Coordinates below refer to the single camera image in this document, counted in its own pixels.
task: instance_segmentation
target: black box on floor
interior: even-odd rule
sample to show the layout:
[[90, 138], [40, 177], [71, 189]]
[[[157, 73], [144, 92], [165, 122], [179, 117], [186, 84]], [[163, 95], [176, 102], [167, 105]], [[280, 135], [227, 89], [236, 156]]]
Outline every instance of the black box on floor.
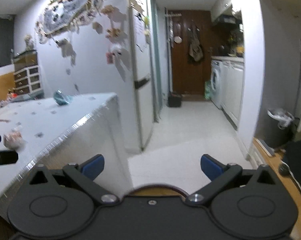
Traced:
[[168, 94], [168, 106], [169, 107], [181, 107], [181, 98], [180, 94], [169, 92]]

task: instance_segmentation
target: refrigerator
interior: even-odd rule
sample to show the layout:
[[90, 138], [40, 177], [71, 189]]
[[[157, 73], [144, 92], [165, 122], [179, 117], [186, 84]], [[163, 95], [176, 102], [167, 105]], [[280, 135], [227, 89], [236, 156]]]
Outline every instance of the refrigerator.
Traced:
[[146, 42], [144, 15], [135, 0], [129, 0], [129, 22], [137, 123], [140, 148], [144, 150], [151, 138], [154, 124], [153, 87], [150, 45]]

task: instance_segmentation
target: brown door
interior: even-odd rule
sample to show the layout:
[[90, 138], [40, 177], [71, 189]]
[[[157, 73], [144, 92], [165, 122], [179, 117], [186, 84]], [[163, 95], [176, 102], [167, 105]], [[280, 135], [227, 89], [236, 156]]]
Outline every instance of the brown door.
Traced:
[[[227, 36], [223, 30], [212, 27], [209, 11], [178, 10], [169, 13], [181, 13], [181, 17], [173, 17], [173, 32], [181, 36], [182, 43], [174, 42], [172, 50], [172, 85], [180, 94], [204, 95], [204, 84], [211, 76], [210, 48], [224, 45]], [[203, 47], [204, 59], [194, 63], [189, 58], [190, 30], [192, 22], [198, 28], [199, 41]]]

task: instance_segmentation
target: washing machine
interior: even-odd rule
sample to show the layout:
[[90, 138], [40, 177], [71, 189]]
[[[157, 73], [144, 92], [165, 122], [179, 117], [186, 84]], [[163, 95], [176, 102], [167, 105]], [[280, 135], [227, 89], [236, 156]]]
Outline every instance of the washing machine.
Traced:
[[212, 60], [212, 75], [211, 75], [211, 85], [212, 85], [212, 102], [217, 106], [218, 109], [221, 109], [221, 100], [222, 100], [222, 71], [223, 71], [223, 62], [218, 60]]

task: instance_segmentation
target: refrigerator door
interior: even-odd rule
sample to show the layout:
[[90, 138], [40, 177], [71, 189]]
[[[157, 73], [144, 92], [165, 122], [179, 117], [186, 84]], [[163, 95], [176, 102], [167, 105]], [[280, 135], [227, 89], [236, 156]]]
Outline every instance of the refrigerator door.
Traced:
[[151, 137], [154, 109], [151, 83], [150, 48], [146, 43], [145, 23], [142, 15], [130, 7], [131, 17], [131, 47], [133, 71], [135, 79], [135, 94], [140, 129], [141, 148], [144, 149]]

